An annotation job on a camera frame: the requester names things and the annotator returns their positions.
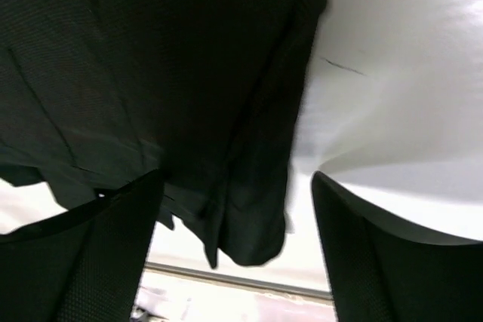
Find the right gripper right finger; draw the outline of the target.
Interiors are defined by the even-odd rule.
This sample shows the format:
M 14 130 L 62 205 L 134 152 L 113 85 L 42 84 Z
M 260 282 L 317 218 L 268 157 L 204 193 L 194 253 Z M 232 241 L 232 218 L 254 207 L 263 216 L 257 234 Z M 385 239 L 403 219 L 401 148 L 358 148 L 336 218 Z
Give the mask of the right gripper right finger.
M 482 243 L 418 225 L 318 171 L 312 202 L 339 321 L 480 321 Z

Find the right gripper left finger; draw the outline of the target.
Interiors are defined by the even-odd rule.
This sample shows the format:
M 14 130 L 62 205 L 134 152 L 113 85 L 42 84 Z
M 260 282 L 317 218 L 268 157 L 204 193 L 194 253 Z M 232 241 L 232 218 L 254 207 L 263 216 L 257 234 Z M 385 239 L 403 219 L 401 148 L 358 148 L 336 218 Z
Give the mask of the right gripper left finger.
M 164 191 L 154 170 L 1 236 L 3 321 L 127 321 Z

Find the black pleated skirt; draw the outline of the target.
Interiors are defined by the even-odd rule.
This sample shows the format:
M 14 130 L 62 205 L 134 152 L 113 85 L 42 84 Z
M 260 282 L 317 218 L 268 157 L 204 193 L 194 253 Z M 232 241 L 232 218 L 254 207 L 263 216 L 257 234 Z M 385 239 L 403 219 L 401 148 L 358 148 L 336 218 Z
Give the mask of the black pleated skirt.
M 70 209 L 159 169 L 161 223 L 265 264 L 327 1 L 1 0 L 2 179 Z

